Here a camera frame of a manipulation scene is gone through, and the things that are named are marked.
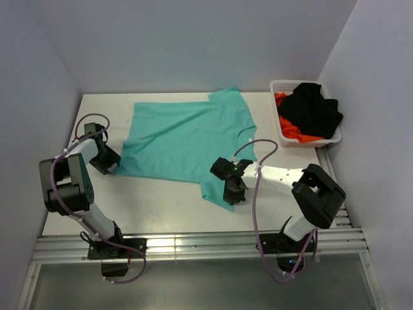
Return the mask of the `teal t shirt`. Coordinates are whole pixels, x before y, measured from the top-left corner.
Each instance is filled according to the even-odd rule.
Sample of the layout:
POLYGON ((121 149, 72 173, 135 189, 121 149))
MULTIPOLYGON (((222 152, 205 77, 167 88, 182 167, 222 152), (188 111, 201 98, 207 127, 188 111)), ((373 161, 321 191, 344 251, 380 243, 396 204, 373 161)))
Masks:
POLYGON ((219 158, 256 160, 248 145, 256 125, 237 88, 211 93, 207 101, 137 102, 123 142, 120 176, 196 183, 204 200, 228 211, 224 183, 210 168, 219 158))

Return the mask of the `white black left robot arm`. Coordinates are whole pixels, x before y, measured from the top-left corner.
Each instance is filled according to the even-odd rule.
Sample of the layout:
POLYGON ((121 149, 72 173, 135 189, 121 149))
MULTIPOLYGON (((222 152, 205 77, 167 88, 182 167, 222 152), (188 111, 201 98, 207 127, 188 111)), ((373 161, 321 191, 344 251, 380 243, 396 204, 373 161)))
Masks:
POLYGON ((62 156, 39 162, 43 200, 48 212, 56 212, 79 222, 89 233, 81 237, 93 250, 118 258, 126 242, 117 224, 97 207, 87 170, 91 165, 102 175, 113 174, 121 157, 106 143, 108 134, 98 123, 84 125, 85 134, 62 156))

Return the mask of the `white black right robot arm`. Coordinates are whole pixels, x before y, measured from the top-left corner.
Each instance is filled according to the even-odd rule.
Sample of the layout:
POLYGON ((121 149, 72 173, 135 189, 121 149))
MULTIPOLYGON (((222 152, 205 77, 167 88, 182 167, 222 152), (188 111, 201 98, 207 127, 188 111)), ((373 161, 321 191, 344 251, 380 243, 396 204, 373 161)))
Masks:
POLYGON ((267 189, 295 199, 299 212, 286 220, 278 234, 282 251, 295 251, 314 229, 330 228, 347 197, 323 168, 312 163, 304 169, 285 169, 218 158, 210 172, 224 182, 223 200, 231 205, 245 201, 249 189, 267 189))

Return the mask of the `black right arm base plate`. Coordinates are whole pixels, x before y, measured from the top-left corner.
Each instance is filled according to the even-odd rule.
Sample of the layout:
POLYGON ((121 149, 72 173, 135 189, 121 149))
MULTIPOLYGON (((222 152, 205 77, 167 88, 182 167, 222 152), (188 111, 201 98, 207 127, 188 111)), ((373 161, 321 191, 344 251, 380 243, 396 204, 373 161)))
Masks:
POLYGON ((258 236, 256 249, 261 249, 264 254, 300 254, 305 248, 310 233, 300 241, 294 241, 283 232, 259 233, 258 236))

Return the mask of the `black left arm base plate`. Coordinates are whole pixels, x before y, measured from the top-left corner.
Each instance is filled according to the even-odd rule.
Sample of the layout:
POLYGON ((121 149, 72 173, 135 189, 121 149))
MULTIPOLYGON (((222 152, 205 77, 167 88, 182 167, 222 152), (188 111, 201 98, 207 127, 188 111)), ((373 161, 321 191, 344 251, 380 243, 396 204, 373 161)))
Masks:
POLYGON ((119 248, 108 245, 102 241, 93 241, 89 247, 87 258, 89 260, 110 260, 110 259, 129 259, 142 258, 146 253, 146 238, 126 238, 123 240, 125 247, 138 250, 141 254, 130 249, 119 248))

